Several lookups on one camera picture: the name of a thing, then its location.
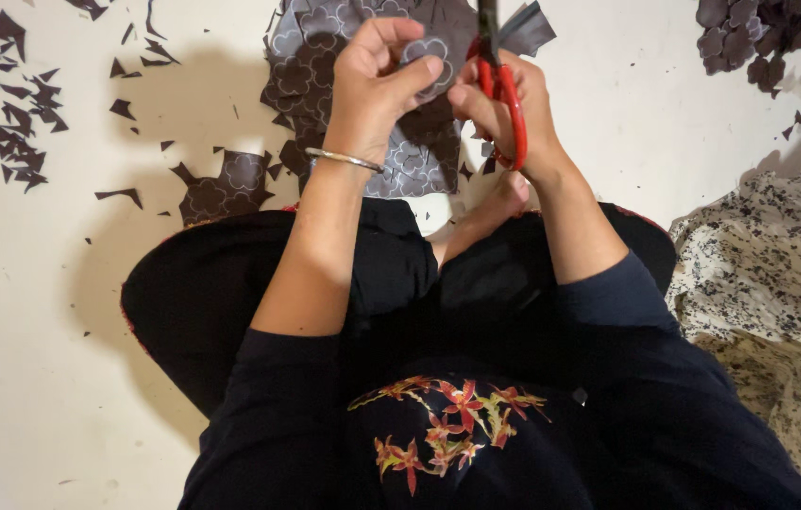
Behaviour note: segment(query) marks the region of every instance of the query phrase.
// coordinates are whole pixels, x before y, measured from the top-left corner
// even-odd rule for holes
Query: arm
[[[334,100],[323,148],[384,162],[397,119],[419,104],[416,92],[441,74],[441,60],[428,56],[393,75],[392,52],[423,35],[407,19],[369,20],[334,66]],[[371,172],[320,160],[312,172],[287,247],[253,316],[257,331],[324,336],[343,327],[360,220],[362,191]],[[304,306],[296,306],[302,297]]]
[[[539,194],[554,277],[563,285],[601,273],[622,261],[627,247],[558,141],[542,70],[510,52],[502,50],[501,57],[514,72],[523,104],[529,135],[523,173]],[[448,98],[458,118],[474,120],[509,154],[514,147],[510,113],[472,85],[476,73],[474,63],[467,64]]]
[[[509,53],[502,60],[518,81],[530,147],[523,171],[539,193],[560,302],[574,323],[573,380],[630,493],[666,507],[801,508],[801,477],[784,448],[717,361],[680,337],[651,275],[558,142],[541,70]],[[468,66],[448,95],[455,112],[510,154],[507,109],[473,80]]]
[[[406,19],[369,20],[335,64],[326,150],[383,162],[396,120],[441,74],[424,58],[389,74]],[[338,338],[347,312],[361,194],[370,171],[316,165],[271,283],[246,333],[225,403],[200,438],[180,508],[315,508],[335,497]],[[303,306],[296,306],[301,301]]]

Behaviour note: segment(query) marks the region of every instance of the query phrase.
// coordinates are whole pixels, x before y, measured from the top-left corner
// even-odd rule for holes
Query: sleeve
[[[717,360],[680,336],[635,255],[561,296],[575,380],[629,493],[655,494],[662,507],[801,508],[784,447]]]
[[[248,330],[181,510],[316,508],[337,484],[337,337]]]

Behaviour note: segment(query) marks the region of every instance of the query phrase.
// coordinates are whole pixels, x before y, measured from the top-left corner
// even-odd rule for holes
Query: dark fabric
[[[662,291],[677,254],[666,233],[639,216],[600,204]],[[135,337],[205,414],[224,400],[256,307],[281,259],[293,212],[263,212],[185,230],[153,249],[124,284],[121,306]],[[558,344],[531,340],[527,355],[505,357],[498,335],[554,334],[557,299],[542,218],[509,220],[442,268],[407,203],[364,199],[341,334],[343,399],[385,382],[398,366],[467,347],[511,377],[557,382],[544,364]],[[297,298],[302,306],[302,298]],[[385,356],[385,346],[406,349]]]
[[[558,340],[574,349],[547,369],[576,366],[585,406],[463,350],[401,368],[399,377],[420,376],[409,392],[382,388],[347,408],[337,397],[341,338],[248,331],[180,508],[801,509],[801,476],[781,444],[740,404],[717,361],[680,338],[635,254],[555,293],[567,331]],[[518,352],[524,343],[509,336],[495,345]],[[489,430],[503,430],[495,425],[451,432],[478,446],[474,457],[454,459],[444,476],[429,473],[432,418],[464,428],[463,412],[445,406],[451,389],[467,385],[473,399],[464,400],[483,412],[493,400],[475,396],[501,388],[532,404],[520,416],[507,410],[515,433],[505,443],[489,444]],[[416,445],[422,468],[394,464],[380,474],[378,447],[390,441],[401,454]]]

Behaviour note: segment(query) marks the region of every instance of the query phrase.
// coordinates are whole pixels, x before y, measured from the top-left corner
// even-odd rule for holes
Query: woman's left hand
[[[334,100],[324,150],[383,163],[397,120],[419,106],[416,93],[444,68],[433,55],[393,73],[403,46],[424,28],[404,18],[370,19],[334,65]]]

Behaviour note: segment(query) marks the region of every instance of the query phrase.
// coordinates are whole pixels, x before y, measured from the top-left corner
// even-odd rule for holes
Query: black shirt
[[[247,331],[180,508],[801,508],[784,448],[635,255],[558,292],[584,405],[461,356],[336,406],[336,337]]]

